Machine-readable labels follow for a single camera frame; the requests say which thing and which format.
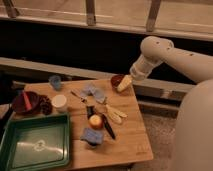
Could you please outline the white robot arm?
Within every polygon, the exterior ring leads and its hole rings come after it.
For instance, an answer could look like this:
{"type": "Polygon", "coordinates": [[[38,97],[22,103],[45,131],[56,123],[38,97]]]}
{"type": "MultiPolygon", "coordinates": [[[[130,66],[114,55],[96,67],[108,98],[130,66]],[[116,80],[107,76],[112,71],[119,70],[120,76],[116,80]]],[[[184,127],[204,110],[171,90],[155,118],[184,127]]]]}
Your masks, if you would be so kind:
{"type": "Polygon", "coordinates": [[[165,62],[196,83],[178,112],[168,171],[213,171],[213,57],[182,50],[165,38],[148,36],[129,72],[144,80],[165,62]]]}

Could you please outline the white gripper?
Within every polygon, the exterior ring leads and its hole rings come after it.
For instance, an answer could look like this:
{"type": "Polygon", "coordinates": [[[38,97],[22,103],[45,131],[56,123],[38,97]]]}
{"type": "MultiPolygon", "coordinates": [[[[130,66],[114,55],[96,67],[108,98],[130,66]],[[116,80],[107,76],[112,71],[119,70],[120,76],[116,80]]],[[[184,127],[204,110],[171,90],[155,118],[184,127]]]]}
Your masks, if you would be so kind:
{"type": "Polygon", "coordinates": [[[156,67],[156,62],[140,55],[139,58],[132,64],[130,68],[130,75],[120,75],[117,91],[122,92],[132,84],[132,78],[135,80],[146,79],[152,70],[156,67]]]}

